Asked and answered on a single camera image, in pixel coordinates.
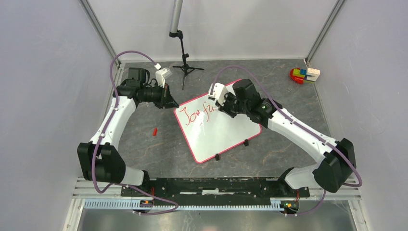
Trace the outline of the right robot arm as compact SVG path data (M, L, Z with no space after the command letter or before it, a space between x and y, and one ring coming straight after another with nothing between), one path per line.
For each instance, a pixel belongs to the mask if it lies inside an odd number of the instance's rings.
M246 115L252 122L279 133L296 144L315 161L315 164L290 168L282 174L278 191L291 196L302 187L319 186L336 193L342 186L351 186L346 180L356 169L353 143L343 138L338 141L326 136L290 114L281 104L261 98L253 82L241 79L233 83L233 91L223 84L212 85L209 99L215 101L218 110L234 118Z

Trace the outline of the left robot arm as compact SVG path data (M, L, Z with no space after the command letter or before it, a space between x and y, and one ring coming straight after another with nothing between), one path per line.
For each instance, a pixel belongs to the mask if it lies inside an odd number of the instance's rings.
M132 189L139 196L146 196L151 191L147 172L128 167L118 152L118 145L130 116L140 103L153 103L159 109L179 106L165 82L170 75L169 68L156 71L154 79L144 68L129 70L129 77L113 92L111 106L101 126L89 142L82 142L77 148L86 180L133 185Z

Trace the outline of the pink-framed whiteboard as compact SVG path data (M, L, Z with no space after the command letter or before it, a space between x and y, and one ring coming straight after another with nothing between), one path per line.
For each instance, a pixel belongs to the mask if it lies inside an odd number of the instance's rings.
M203 163L262 132L262 126L246 115L229 115L218 111L205 93L174 109L190 152L196 163Z

